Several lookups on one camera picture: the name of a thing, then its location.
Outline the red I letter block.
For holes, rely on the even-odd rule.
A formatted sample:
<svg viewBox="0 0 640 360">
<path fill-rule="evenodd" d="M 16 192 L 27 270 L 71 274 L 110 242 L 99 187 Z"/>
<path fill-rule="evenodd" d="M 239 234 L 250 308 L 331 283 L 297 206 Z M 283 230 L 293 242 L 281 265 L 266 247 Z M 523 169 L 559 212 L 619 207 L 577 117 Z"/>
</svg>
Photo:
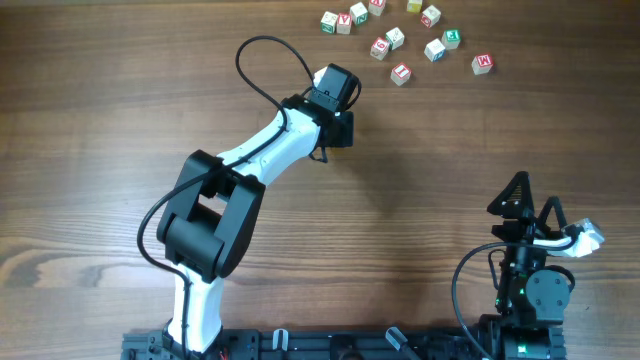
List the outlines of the red I letter block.
<svg viewBox="0 0 640 360">
<path fill-rule="evenodd" d="M 397 85 L 404 85 L 411 77 L 412 70 L 403 62 L 392 68 L 390 78 Z"/>
</svg>

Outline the red 6 number block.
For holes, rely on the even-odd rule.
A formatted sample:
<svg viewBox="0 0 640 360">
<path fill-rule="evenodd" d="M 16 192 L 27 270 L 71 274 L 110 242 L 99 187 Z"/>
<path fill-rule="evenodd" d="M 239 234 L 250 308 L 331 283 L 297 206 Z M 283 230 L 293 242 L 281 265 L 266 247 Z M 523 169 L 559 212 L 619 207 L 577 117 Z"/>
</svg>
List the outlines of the red 6 number block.
<svg viewBox="0 0 640 360">
<path fill-rule="evenodd" d="M 389 52 L 389 48 L 390 43 L 386 39 L 378 37 L 371 46 L 370 55 L 373 58 L 382 61 Z"/>
</svg>

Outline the blue P letter block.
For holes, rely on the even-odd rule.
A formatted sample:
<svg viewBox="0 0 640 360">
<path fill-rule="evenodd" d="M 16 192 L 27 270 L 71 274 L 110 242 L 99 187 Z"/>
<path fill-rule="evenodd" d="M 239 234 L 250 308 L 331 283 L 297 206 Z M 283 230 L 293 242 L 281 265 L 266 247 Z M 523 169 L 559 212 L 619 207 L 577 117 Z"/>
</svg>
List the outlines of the blue P letter block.
<svg viewBox="0 0 640 360">
<path fill-rule="evenodd" d="M 431 61 L 436 62 L 444 56 L 446 47 L 439 39 L 434 39 L 425 46 L 424 54 Z"/>
</svg>

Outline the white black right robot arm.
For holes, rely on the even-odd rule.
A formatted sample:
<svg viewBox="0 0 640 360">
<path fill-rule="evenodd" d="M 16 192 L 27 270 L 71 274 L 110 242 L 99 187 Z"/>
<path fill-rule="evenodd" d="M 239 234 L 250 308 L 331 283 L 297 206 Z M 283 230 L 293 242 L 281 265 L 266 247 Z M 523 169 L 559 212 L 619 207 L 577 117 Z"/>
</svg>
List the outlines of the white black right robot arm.
<svg viewBox="0 0 640 360">
<path fill-rule="evenodd" d="M 551 211 L 562 209 L 558 198 L 547 199 L 535 213 L 529 174 L 520 171 L 488 205 L 487 211 L 503 218 L 492 234 L 506 245 L 500 262 L 496 316 L 479 320 L 482 349 L 492 359 L 565 359 L 562 325 L 564 310 L 575 287 L 565 268 L 548 265 L 553 251 L 566 250 L 577 241 L 577 230 L 562 213 L 559 229 L 547 225 Z"/>
</svg>

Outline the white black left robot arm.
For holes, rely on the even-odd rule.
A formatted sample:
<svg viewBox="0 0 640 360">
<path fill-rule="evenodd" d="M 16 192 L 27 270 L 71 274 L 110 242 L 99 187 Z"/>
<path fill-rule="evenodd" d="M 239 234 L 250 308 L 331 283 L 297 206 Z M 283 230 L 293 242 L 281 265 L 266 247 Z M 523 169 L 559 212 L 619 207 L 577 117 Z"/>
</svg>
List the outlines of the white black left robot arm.
<svg viewBox="0 0 640 360">
<path fill-rule="evenodd" d="M 156 232 L 176 273 L 166 349 L 181 359 L 213 350 L 223 328 L 224 280 L 249 247 L 267 186 L 315 150 L 352 146 L 349 109 L 361 88 L 354 74 L 329 64 L 307 92 L 279 102 L 274 119 L 243 144 L 187 158 Z"/>
</svg>

